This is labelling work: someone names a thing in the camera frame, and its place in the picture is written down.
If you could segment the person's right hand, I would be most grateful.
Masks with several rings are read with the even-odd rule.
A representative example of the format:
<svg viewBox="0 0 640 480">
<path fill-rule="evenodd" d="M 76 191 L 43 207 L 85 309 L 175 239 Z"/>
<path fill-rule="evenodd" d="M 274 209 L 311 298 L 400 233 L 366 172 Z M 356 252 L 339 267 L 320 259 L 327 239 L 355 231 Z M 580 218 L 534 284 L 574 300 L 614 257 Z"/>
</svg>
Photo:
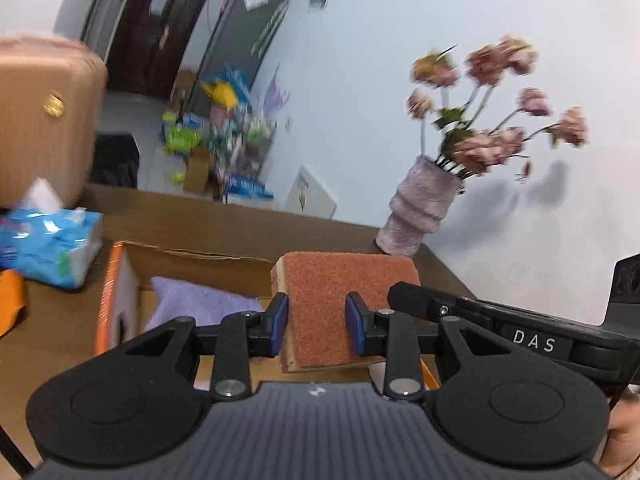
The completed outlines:
<svg viewBox="0 0 640 480">
<path fill-rule="evenodd" d="M 613 479 L 639 480 L 639 389 L 627 388 L 612 409 L 599 468 Z"/>
</svg>

